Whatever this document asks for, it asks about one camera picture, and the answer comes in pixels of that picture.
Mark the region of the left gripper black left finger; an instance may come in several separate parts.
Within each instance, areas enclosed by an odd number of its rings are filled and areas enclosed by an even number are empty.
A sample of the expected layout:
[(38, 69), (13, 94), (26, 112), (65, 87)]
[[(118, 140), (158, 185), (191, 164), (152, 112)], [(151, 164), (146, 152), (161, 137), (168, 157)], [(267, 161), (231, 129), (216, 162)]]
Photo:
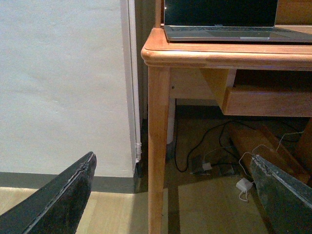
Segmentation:
[(97, 158), (89, 152), (0, 216), (2, 234), (74, 234), (91, 194)]

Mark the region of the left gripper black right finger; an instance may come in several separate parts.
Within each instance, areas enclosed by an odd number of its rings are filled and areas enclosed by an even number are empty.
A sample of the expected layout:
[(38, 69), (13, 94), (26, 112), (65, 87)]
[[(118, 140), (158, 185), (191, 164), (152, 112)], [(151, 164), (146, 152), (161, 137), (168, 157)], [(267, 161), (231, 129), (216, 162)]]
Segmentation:
[(250, 170), (260, 202), (277, 234), (312, 232), (312, 189), (263, 157)]

